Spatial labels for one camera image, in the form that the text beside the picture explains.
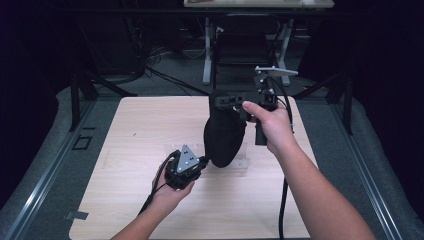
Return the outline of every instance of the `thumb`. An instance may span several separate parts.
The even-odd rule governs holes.
[[[253,102],[244,101],[242,106],[246,112],[250,113],[251,115],[254,115],[261,122],[264,122],[264,120],[270,114],[267,110],[263,109],[258,104]]]

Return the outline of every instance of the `black controller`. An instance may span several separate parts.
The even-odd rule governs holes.
[[[218,109],[235,108],[239,114],[240,119],[250,121],[251,115],[244,111],[241,106],[244,101],[250,101],[258,104],[268,111],[274,111],[278,107],[278,97],[274,93],[272,81],[269,81],[269,76],[265,73],[259,73],[255,78],[257,91],[241,92],[231,96],[221,96],[215,98],[215,107]],[[260,121],[256,120],[256,137],[255,145],[264,146],[267,143],[265,134],[262,131]]]
[[[201,171],[208,165],[206,157],[196,157],[187,145],[168,163],[165,172],[166,183],[173,189],[184,189],[200,177]]]

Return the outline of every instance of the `black device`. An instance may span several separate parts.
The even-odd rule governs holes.
[[[201,171],[208,165],[206,157],[196,157],[187,145],[168,163],[165,172],[166,183],[173,189],[184,189],[200,177]]]
[[[200,177],[201,171],[208,165],[209,159],[206,157],[197,158],[187,145],[183,145],[181,151],[175,150],[163,161],[156,174],[152,191],[144,202],[139,215],[144,212],[153,200],[153,196],[161,187],[169,185],[175,190],[181,190],[187,187],[190,182]],[[158,186],[159,177],[165,169],[166,183]]]
[[[274,83],[270,79],[267,73],[259,72],[254,77],[257,91],[217,97],[215,99],[215,107],[218,109],[235,108],[239,112],[240,118],[244,121],[251,120],[251,115],[244,111],[241,106],[244,101],[254,102],[268,111],[274,111],[278,107],[278,97],[274,91]],[[266,143],[267,139],[262,131],[262,125],[259,119],[257,119],[255,145],[266,145]]]

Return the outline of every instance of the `light wood surface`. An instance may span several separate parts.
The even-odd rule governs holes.
[[[332,0],[184,0],[186,7],[332,8]]]
[[[315,162],[295,101],[290,98],[294,132]],[[117,109],[90,182],[78,209],[71,239],[109,239],[138,214],[159,165],[187,144],[204,155],[203,130],[209,117],[207,97],[124,98]],[[243,146],[230,166],[209,163],[191,194],[154,231],[152,239],[278,238],[283,173],[265,146],[255,146],[248,124]],[[308,237],[288,192],[284,233]]]

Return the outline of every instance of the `cable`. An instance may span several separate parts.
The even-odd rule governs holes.
[[[175,85],[177,85],[178,87],[185,87],[185,88],[188,88],[188,89],[191,89],[191,90],[194,90],[194,91],[196,91],[196,92],[198,92],[198,93],[200,93],[200,94],[202,94],[202,95],[205,95],[205,96],[209,96],[209,93],[208,92],[206,92],[206,91],[203,91],[202,89],[200,89],[200,88],[196,88],[196,87],[194,87],[194,86],[192,86],[192,85],[190,85],[190,84],[188,84],[188,83],[186,83],[186,82],[184,82],[184,81],[182,81],[182,80],[179,80],[179,79],[177,79],[177,78],[174,78],[174,77],[171,77],[171,76],[169,76],[169,75],[166,75],[166,74],[164,74],[164,73],[161,73],[161,72],[159,72],[159,71],[157,71],[157,70],[155,70],[155,69],[153,69],[153,68],[151,68],[151,67],[146,67],[146,69],[147,70],[149,70],[152,74],[154,74],[154,75],[156,75],[156,76],[158,76],[158,77],[160,77],[160,78],[162,78],[163,80],[165,80],[165,81],[168,81],[168,82],[171,82],[171,83],[174,83]]]
[[[287,92],[284,89],[284,86],[275,77],[268,76],[267,78],[271,78],[274,81],[274,83],[277,84],[277,86],[281,90],[281,92],[283,93],[285,104],[284,104],[283,101],[281,101],[281,99],[278,99],[278,100],[281,101],[284,104],[284,106],[286,107],[287,113],[289,115],[290,126],[292,127],[292,130],[293,130],[293,113],[291,111],[290,101],[289,101],[289,98],[287,96]],[[283,219],[284,219],[284,211],[285,211],[285,208],[286,208],[288,187],[289,187],[288,182],[286,180],[286,177],[284,177],[283,193],[282,193],[282,196],[281,196],[281,205],[280,205],[280,215],[278,217],[278,233],[280,235],[281,240],[284,239]]]
[[[138,215],[140,215],[142,212],[144,212],[147,209],[147,207],[150,205],[150,203],[152,203],[153,196],[155,195],[155,193],[157,191],[159,191],[159,189],[161,189],[163,186],[165,186],[166,184],[168,184],[166,182],[166,183],[162,184],[159,188],[157,187],[158,186],[158,183],[159,183],[160,175],[162,174],[162,171],[165,168],[166,164],[168,163],[169,159],[175,158],[179,154],[180,154],[180,151],[179,150],[175,150],[174,152],[172,152],[171,154],[169,154],[168,157],[165,159],[165,161],[163,161],[163,163],[160,165],[159,170],[156,173],[156,178],[155,178],[155,182],[153,183],[153,186],[152,186],[152,191],[150,192],[150,195],[147,197],[146,202],[144,202],[143,207],[141,208],[141,210],[138,213]]]

